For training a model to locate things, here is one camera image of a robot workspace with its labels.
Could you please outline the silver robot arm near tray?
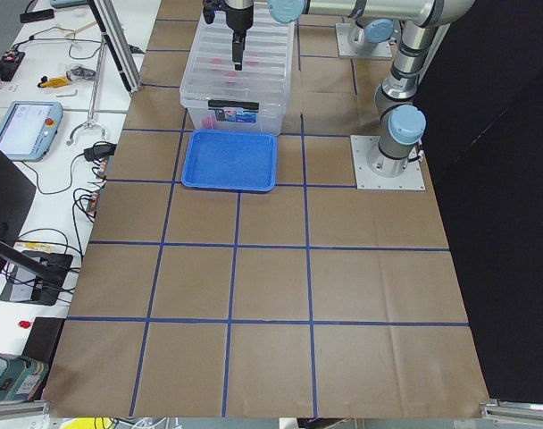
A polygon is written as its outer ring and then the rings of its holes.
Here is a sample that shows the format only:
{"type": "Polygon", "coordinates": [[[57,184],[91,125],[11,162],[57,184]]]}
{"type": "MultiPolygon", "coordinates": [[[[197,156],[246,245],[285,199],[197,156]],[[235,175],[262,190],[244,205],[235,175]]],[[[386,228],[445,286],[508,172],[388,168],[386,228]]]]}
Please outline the silver robot arm near tray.
{"type": "Polygon", "coordinates": [[[381,177],[401,175],[413,161],[409,156],[426,127],[423,113],[412,106],[418,79],[440,26],[463,17],[472,1],[269,1],[271,17],[279,23],[297,21],[303,14],[405,22],[389,76],[377,87],[375,105],[381,136],[367,156],[370,169],[381,177]]]}

